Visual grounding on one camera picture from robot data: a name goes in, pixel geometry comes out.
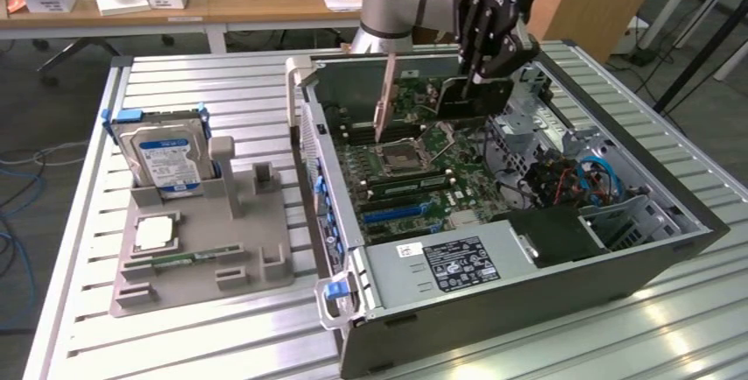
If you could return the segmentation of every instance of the chair wheel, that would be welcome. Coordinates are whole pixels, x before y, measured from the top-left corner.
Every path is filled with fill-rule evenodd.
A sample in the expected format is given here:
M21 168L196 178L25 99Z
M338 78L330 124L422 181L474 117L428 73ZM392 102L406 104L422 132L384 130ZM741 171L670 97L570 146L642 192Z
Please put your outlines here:
M42 84L44 87L57 87L60 85L60 80L53 76L44 75L38 82Z
M36 50L38 50L40 52L44 52L45 50L49 49L49 42L46 40L33 39L32 40L32 45L33 45L33 48Z
M161 36L161 43L164 46L173 46L173 37L172 36Z

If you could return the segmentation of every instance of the hard drive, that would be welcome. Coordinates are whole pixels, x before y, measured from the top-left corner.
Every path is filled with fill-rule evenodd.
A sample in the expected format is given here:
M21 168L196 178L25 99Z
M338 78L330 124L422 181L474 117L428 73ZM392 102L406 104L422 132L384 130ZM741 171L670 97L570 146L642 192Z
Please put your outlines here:
M208 155L208 113L121 110L105 127L125 157L137 187L155 186L163 198L201 194L200 182L216 177Z

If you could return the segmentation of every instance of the motherboard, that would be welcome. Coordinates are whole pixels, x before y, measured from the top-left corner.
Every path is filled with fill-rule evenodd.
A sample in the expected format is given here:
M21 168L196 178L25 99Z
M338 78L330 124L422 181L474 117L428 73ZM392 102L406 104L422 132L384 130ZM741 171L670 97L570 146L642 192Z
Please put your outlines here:
M396 80L395 117L378 144L370 123L338 116L335 150L370 244L486 223L521 206L483 163L484 122L435 121L442 83Z

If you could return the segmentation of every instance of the blue cable on floor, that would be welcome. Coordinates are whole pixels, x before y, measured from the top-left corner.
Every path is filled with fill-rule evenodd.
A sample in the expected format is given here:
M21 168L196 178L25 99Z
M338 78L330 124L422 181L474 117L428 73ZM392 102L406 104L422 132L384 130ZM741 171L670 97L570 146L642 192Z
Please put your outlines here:
M33 279L32 263L28 258L28 253L25 252L24 245L8 233L0 233L0 236L8 242L10 242L10 245L16 247L18 250L18 254L21 255L21 260L22 260L22 267L25 268L25 274L28 276L28 283L29 283L29 290L30 290L30 296L28 298L28 303L22 311L18 312L18 314L16 314L16 316L13 316L10 319L5 320L2 324L0 324L0 331L2 331L12 328L13 324L18 321L18 319L21 319L33 309L33 303L36 301L36 280Z
M34 179L36 180L36 191L33 192L33 195L28 199L28 201L24 202L22 205L20 205L12 211L2 212L0 214L2 217L8 218L8 217L13 216L14 214L17 214L18 212L21 212L24 209L26 209L29 207L29 205L36 202L36 200L38 199L38 197L42 194L44 179L41 177L38 177L36 174L30 174L28 172L10 172L10 171L4 170L1 168L0 168L0 174L4 174L5 176L24 177L26 179Z

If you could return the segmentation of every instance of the aluminum slotted surface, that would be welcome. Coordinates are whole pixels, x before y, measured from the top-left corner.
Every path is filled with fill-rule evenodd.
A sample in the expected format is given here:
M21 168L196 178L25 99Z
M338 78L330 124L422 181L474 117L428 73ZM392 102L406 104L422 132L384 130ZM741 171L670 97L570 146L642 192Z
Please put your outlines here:
M742 378L746 191L581 51L561 43L546 43L543 50L732 231L627 299L372 378ZM70 210L80 226L69 222L65 240L69 237L72 247L69 256L60 256L70 265L60 267L58 261L52 284L60 281L60 299L54 301L50 293L41 315L40 332L48 328L58 333L34 339L26 378L44 378L46 373L49 378L76 379L336 378L334 339L319 326L313 308L313 257L285 128L283 64L299 53L336 51L139 58L131 67L113 69L110 96L104 98L147 110L204 102L213 134L236 139L235 169L259 161L280 169L295 283L121 319L106 315L131 174L117 148L94 131L88 156L97 149L100 165L84 168L90 181L88 190L78 189L76 203L82 194L89 201ZM589 124L562 90L551 89L567 119Z

